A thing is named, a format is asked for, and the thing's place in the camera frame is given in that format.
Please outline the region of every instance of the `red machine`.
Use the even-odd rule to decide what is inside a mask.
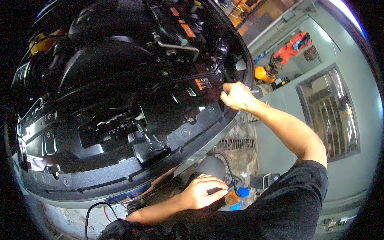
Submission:
[[[281,49],[273,55],[273,58],[275,61],[280,62],[281,65],[284,65],[288,62],[290,56],[296,56],[301,50],[311,44],[310,35],[302,31],[293,36],[286,45],[282,46]]]

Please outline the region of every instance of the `car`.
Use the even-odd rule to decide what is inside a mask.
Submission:
[[[49,1],[26,35],[11,86],[13,167],[58,207],[121,203],[186,169],[240,116],[222,85],[254,79],[211,0]]]

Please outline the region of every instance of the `engine bay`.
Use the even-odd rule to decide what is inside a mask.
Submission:
[[[12,83],[25,177],[132,158],[137,175],[232,111],[221,86],[250,84],[252,59],[212,4],[91,2],[70,25],[34,33]]]

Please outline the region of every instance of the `hand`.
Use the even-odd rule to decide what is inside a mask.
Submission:
[[[222,188],[223,190],[208,195],[207,190],[215,187]],[[227,189],[228,186],[220,179],[209,174],[201,174],[177,196],[177,202],[181,210],[200,209],[222,198],[228,193]]]
[[[234,110],[246,110],[256,100],[249,88],[241,82],[224,83],[220,98]]]

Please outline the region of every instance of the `warning label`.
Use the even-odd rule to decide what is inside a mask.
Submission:
[[[180,16],[179,12],[175,8],[170,8],[170,10],[172,11],[173,15],[175,15],[176,17]]]
[[[203,90],[204,88],[208,89],[212,87],[208,78],[196,78],[195,81],[200,90]]]
[[[191,28],[189,28],[187,24],[182,24],[181,26],[184,28],[184,31],[188,37],[191,37],[191,38],[196,37],[196,35],[192,32]]]

